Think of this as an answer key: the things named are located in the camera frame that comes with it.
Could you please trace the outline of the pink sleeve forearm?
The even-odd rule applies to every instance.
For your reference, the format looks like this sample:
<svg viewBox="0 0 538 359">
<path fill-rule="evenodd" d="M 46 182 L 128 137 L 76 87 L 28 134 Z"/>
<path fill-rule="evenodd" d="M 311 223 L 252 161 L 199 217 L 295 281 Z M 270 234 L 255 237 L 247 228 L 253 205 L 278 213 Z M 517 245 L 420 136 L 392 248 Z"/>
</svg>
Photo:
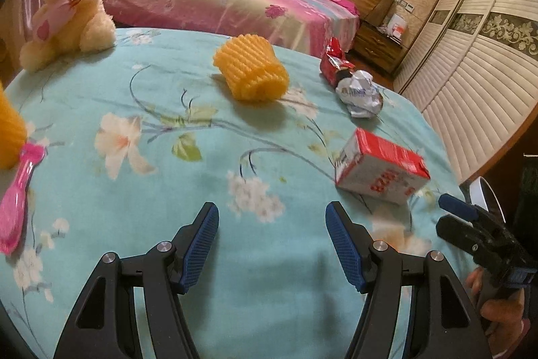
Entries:
<svg viewBox="0 0 538 359">
<path fill-rule="evenodd" d="M 511 358 L 531 333 L 532 323 L 524 318 L 519 323 L 496 323 L 487 335 L 493 358 Z"/>
</svg>

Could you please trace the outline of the person right hand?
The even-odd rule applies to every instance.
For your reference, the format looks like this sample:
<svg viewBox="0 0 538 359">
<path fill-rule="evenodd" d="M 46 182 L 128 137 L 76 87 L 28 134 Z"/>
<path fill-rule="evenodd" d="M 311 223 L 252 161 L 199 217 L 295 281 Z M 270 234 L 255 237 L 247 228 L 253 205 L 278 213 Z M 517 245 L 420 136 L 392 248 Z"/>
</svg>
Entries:
<svg viewBox="0 0 538 359">
<path fill-rule="evenodd" d="M 490 341 L 513 344 L 524 330 L 524 289 L 514 292 L 508 299 L 490 299 L 479 313 L 491 324 L 486 330 Z"/>
</svg>

